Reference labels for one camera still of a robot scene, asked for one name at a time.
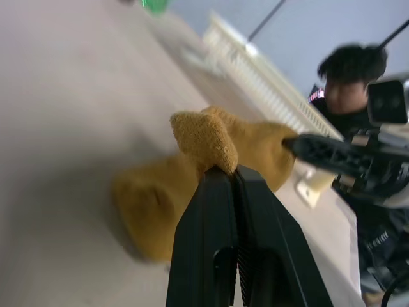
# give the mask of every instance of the man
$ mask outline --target man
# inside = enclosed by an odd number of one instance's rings
[[[344,136],[356,128],[370,128],[366,86],[385,73],[387,53],[376,46],[345,45],[318,67],[325,78],[325,98],[315,108]]]

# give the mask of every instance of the camera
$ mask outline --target camera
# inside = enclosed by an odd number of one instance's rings
[[[381,78],[367,86],[373,125],[409,123],[409,73]]]

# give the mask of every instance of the green object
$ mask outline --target green object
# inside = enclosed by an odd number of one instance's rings
[[[169,1],[170,0],[141,0],[141,4],[152,13],[160,14],[166,11]]]

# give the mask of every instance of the felt fabric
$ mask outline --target felt fabric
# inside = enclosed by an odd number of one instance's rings
[[[280,123],[247,122],[209,107],[176,113],[171,126],[180,152],[120,173],[112,188],[134,244],[153,261],[170,261],[176,226],[206,170],[218,166],[233,174],[241,164],[258,171],[275,192],[295,161],[282,141],[296,133]]]

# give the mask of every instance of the black cable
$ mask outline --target black cable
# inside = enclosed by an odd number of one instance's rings
[[[271,17],[274,16],[275,13],[279,10],[279,8],[286,2],[286,0],[281,0],[276,4],[276,6],[273,7],[270,13],[260,22],[260,24],[254,29],[254,31],[249,35],[247,41],[251,42],[254,37],[261,31],[261,29],[264,28],[266,23],[271,19]]]
[[[382,298],[381,307],[387,307],[390,296],[394,293],[396,287],[402,283],[403,281],[407,281],[409,279],[409,272],[406,272],[397,278],[389,285],[388,289],[385,291],[385,294]]]
[[[391,40],[393,40],[400,32],[402,32],[407,26],[409,26],[409,19],[398,27],[391,35],[389,35],[380,45],[379,49],[383,49]]]

